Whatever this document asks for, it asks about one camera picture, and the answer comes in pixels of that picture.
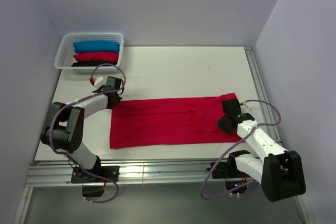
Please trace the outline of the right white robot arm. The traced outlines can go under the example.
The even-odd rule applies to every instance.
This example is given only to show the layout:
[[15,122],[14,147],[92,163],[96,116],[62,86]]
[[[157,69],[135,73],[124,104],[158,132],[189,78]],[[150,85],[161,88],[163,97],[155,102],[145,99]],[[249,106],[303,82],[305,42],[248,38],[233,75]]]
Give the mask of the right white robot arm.
[[242,112],[240,106],[235,98],[223,101],[224,116],[217,125],[223,132],[236,133],[243,138],[257,157],[246,150],[231,152],[226,172],[234,177],[250,176],[261,184],[264,195],[271,202],[305,194],[300,155],[276,143],[250,113]]

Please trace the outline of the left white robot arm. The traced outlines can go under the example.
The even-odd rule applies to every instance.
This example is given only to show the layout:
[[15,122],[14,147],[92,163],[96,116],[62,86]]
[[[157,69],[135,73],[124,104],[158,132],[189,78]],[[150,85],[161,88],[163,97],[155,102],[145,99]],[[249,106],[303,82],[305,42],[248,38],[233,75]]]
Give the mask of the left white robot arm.
[[40,141],[52,150],[65,155],[72,167],[72,183],[118,181],[119,166],[103,167],[99,156],[91,152],[83,139],[86,118],[117,106],[123,93],[124,81],[116,77],[91,78],[96,90],[85,99],[76,102],[54,102],[49,108],[40,135]]

